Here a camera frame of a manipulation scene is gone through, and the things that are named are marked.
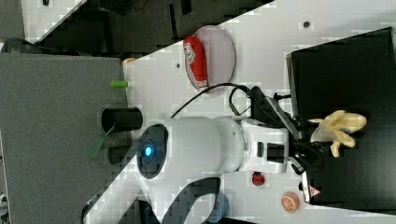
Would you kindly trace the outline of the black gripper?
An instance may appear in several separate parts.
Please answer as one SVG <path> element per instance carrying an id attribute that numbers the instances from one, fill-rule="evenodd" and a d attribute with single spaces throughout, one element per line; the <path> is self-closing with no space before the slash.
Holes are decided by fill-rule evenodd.
<path id="1" fill-rule="evenodd" d="M 315 130 L 319 126 L 321 119 L 293 117 L 290 113 L 285 112 L 280 107 L 279 101 L 290 98 L 290 94 L 275 93 L 273 96 L 267 96 L 257 86 L 251 89 L 251 94 L 251 117 L 267 127 L 287 130 L 288 160 L 291 161 L 294 172 L 300 175 L 310 169 L 322 170 L 325 167 L 324 155 L 331 153 L 329 144 L 309 143 L 304 137 L 306 131 Z"/>

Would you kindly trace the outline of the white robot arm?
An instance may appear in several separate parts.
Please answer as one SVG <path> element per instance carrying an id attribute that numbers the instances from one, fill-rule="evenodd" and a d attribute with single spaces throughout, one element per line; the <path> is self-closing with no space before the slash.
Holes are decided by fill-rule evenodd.
<path id="1" fill-rule="evenodd" d="M 248 90 L 250 116 L 187 117 L 153 124 L 132 145 L 132 173 L 160 224 L 202 224 L 222 200 L 221 176 L 322 169 L 320 145 L 302 137 L 278 101 Z"/>

